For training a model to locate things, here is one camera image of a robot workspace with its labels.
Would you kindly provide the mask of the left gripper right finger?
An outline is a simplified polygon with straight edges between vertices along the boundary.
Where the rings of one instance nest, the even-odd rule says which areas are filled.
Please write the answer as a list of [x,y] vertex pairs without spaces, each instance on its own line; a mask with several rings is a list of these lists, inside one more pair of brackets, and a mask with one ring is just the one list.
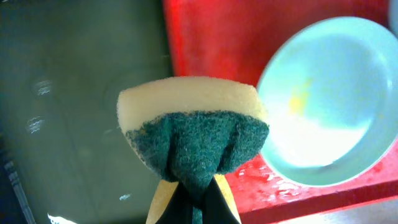
[[202,199],[202,219],[203,224],[239,224],[215,178],[212,178]]

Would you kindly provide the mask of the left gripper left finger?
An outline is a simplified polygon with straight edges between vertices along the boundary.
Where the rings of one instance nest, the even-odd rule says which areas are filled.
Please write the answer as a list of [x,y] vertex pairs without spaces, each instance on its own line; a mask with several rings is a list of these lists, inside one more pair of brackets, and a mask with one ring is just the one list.
[[156,224],[192,224],[193,205],[187,189],[178,183],[177,188]]

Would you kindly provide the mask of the green yellow sponge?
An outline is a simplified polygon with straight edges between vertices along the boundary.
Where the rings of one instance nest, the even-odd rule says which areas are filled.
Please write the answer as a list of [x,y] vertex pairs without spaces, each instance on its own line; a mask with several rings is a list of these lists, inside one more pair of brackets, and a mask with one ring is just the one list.
[[241,221],[226,174],[256,157],[268,135],[256,89],[210,77],[172,77],[119,93],[121,132],[142,163],[160,177],[147,223],[156,223],[178,183],[189,192],[192,223],[203,223],[202,199],[212,178]]

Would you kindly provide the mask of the mint green plate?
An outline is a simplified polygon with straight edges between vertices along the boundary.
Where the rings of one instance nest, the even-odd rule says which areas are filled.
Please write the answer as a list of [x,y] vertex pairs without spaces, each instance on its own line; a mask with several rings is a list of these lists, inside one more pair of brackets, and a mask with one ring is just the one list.
[[309,187],[350,181],[397,138],[397,37],[360,17],[334,17],[294,34],[257,90],[269,112],[261,156]]

